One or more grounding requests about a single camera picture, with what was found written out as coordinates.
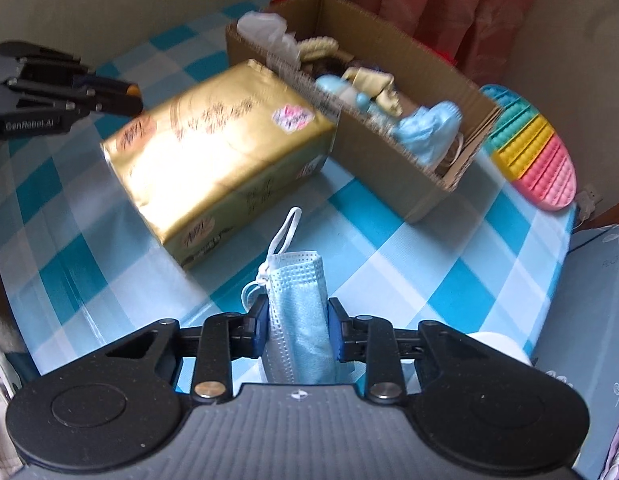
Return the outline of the light blue sock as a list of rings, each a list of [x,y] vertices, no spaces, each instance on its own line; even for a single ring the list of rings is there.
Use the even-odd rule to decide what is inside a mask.
[[[356,108],[360,113],[367,113],[371,99],[366,93],[357,90],[349,81],[335,75],[323,75],[316,79],[316,86],[324,92],[331,93],[341,102]]]

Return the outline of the blue floral bedsheet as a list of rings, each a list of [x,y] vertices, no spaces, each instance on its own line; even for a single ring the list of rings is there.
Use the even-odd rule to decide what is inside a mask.
[[[601,479],[619,446],[619,225],[572,236],[541,336],[535,366],[587,404],[590,427],[576,471]]]

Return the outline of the white wall charger plug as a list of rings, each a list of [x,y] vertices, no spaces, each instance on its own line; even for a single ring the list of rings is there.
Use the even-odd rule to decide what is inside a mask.
[[[602,201],[601,195],[598,193],[594,185],[587,184],[576,193],[575,203],[579,210],[579,218],[587,220],[596,210],[596,205]]]

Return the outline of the pink curtain with gold band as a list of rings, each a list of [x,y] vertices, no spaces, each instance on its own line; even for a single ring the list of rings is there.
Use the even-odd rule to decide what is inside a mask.
[[[505,72],[535,0],[352,0],[443,55],[476,84]]]

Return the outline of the light blue face mask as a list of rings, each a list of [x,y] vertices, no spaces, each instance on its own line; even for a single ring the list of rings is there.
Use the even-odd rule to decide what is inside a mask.
[[[253,281],[241,292],[244,308],[268,299],[268,334],[262,370],[275,384],[332,384],[338,378],[328,320],[323,258],[290,249],[302,209],[293,207],[272,238]]]

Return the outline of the gold tissue pack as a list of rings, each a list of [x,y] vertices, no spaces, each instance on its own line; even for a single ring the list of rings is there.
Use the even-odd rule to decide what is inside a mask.
[[[192,266],[323,168],[334,123],[248,60],[142,113],[101,144],[151,234]]]

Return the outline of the orange foam earplug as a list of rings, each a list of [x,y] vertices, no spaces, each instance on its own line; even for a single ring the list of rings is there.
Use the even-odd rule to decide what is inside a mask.
[[[135,98],[141,98],[141,91],[137,84],[131,84],[126,90],[127,96],[134,96]]]

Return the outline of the blue white checkered tablecloth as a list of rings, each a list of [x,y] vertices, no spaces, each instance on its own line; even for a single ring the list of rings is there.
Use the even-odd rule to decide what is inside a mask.
[[[122,118],[96,114],[67,134],[0,148],[0,276],[41,373],[161,318],[184,326],[242,310],[288,211],[294,252],[317,252],[350,315],[399,328],[436,320],[510,337],[531,351],[546,321],[575,211],[543,211],[485,150],[499,110],[462,73],[395,26],[345,0],[278,6],[297,37],[333,36],[395,77],[419,106],[451,101],[466,143],[446,174],[343,110],[332,154],[244,226],[210,222],[201,256],[180,264],[120,184],[103,142]]]

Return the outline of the brown cardboard box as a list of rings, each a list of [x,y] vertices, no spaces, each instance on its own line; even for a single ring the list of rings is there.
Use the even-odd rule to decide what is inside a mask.
[[[229,63],[253,58],[275,72],[337,125],[332,157],[408,223],[416,223],[454,192],[500,113],[472,81],[418,41],[349,0],[286,0],[262,13],[288,24],[300,48],[300,68],[226,28]],[[367,113],[316,86],[335,75],[371,99]],[[419,107],[451,101],[461,110],[457,140],[434,170],[391,136]]]

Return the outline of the blue floral drawstring pouch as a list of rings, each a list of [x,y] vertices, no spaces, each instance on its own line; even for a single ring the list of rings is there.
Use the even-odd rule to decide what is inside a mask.
[[[431,108],[421,106],[399,119],[391,130],[392,138],[416,157],[425,168],[434,170],[457,140],[462,122],[460,108],[451,101]]]

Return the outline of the rainbow pop-it toy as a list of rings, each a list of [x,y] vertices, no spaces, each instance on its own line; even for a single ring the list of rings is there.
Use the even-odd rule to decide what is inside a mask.
[[[501,108],[484,148],[503,177],[542,210],[570,206],[576,171],[553,125],[537,107],[506,87],[486,84],[482,91]]]

